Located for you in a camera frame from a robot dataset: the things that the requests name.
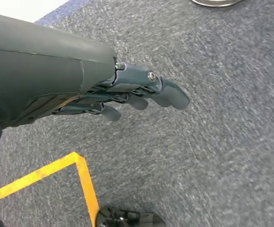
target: robotic finger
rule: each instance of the robotic finger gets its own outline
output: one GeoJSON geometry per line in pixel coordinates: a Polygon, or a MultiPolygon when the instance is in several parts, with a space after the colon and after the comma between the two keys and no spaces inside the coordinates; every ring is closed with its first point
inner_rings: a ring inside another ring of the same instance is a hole
{"type": "Polygon", "coordinates": [[[189,104],[189,97],[177,84],[157,76],[152,70],[116,62],[112,78],[98,83],[87,94],[53,114],[102,114],[109,120],[117,121],[121,114],[104,103],[130,104],[137,110],[144,110],[149,105],[146,99],[152,99],[162,107],[172,106],[179,110],[189,104]]]}

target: prosthetic hand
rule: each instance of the prosthetic hand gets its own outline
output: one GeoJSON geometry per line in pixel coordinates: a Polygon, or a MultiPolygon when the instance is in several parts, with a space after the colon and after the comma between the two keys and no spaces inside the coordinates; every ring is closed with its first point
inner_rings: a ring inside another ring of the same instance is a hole
{"type": "Polygon", "coordinates": [[[7,127],[52,114],[102,114],[116,121],[120,113],[106,103],[143,110],[146,99],[180,110],[189,103],[177,84],[118,62],[108,45],[0,16],[0,137],[7,127]]]}

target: round metal base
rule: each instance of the round metal base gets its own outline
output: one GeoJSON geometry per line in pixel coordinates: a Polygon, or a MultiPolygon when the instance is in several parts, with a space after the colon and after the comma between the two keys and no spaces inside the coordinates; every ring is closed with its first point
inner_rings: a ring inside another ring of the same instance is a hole
{"type": "Polygon", "coordinates": [[[242,0],[192,0],[193,2],[211,7],[232,6],[242,0]]]}

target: gray carpet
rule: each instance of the gray carpet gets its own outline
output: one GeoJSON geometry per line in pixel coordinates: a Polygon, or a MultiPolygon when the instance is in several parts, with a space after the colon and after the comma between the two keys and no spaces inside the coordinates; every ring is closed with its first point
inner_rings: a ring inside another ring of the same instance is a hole
{"type": "MultiPolygon", "coordinates": [[[[7,129],[0,187],[76,151],[100,206],[155,212],[171,227],[274,227],[274,0],[91,0],[54,27],[112,44],[122,60],[179,83],[192,103],[7,129]]],[[[1,200],[0,217],[91,226],[74,167],[1,200]]]]}

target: black object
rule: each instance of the black object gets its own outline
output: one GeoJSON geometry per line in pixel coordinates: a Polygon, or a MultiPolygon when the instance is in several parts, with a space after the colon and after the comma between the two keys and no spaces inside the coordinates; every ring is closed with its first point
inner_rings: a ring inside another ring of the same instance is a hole
{"type": "Polygon", "coordinates": [[[106,206],[98,212],[96,227],[165,227],[165,223],[156,214],[106,206]]]}

